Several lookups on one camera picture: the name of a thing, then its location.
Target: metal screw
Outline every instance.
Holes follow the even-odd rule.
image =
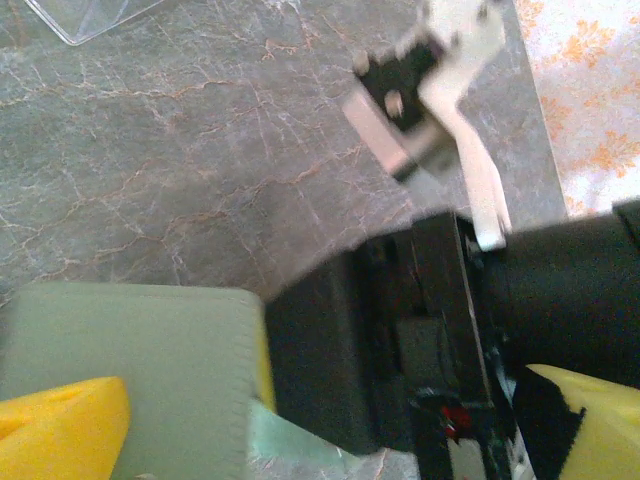
[[[353,71],[355,74],[362,77],[369,73],[369,68],[371,68],[371,64],[369,63],[369,54],[364,50],[356,52],[353,56]]]
[[[402,116],[402,96],[397,90],[390,90],[384,96],[384,108],[391,118],[397,118]]]
[[[425,21],[429,18],[431,14],[431,5],[429,5],[429,0],[424,0],[418,5],[418,21]]]
[[[484,22],[487,19],[488,15],[489,15],[489,8],[487,7],[486,3],[483,3],[482,5],[480,5],[480,8],[478,9],[478,21]]]
[[[460,34],[458,32],[454,32],[451,35],[451,48],[458,48],[460,46]]]

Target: gray-green cloth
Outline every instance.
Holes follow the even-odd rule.
[[[0,399],[120,376],[132,420],[113,479],[243,479],[261,315],[241,290],[35,285],[9,306]]]

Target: floral tablecloth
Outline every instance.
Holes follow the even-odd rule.
[[[516,6],[567,210],[640,196],[640,3]]]

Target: marble surface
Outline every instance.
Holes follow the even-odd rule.
[[[507,48],[463,110],[522,228],[565,209],[515,10],[503,3]],[[422,210],[464,208],[459,173],[412,203],[340,111],[352,52],[388,47],[413,8],[167,0],[69,47],[22,1],[2,3],[0,293],[63,279],[268,298],[366,235]],[[408,457],[384,458],[361,478],[411,478],[399,473]],[[289,478],[284,470],[303,468],[292,465],[280,477],[269,460],[253,471]]]

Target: red component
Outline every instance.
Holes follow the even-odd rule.
[[[447,419],[444,433],[447,438],[455,440],[471,437],[471,415],[466,408],[442,407],[442,414]]]

